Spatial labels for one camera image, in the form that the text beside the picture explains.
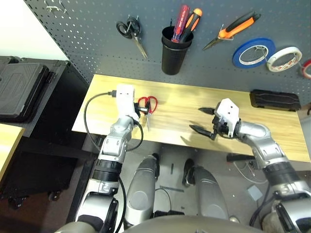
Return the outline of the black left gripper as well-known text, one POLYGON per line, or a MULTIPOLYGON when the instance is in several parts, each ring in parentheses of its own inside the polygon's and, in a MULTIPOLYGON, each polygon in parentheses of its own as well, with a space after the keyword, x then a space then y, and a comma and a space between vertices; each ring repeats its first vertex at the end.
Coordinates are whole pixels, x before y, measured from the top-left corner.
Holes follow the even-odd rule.
POLYGON ((149 114, 151 110, 150 101, 147 101, 145 103, 145 107, 140 106, 138 102, 134 103, 134 110, 138 116, 140 116, 141 114, 144 114, 144 115, 149 114))

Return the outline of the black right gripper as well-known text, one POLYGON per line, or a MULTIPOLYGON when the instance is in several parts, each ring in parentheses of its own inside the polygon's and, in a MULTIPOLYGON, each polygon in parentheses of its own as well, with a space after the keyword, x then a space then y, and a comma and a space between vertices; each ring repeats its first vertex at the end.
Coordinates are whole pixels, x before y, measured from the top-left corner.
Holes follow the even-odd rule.
POLYGON ((214 118, 212 120, 213 132, 207 131, 203 127, 198 125, 189 125, 191 129, 203 136, 210 138, 211 140, 215 140, 217 135, 227 138, 229 132, 227 123, 222 117, 216 116, 216 114, 214 114, 214 108, 201 107, 198 110, 208 115, 214 115, 214 118))

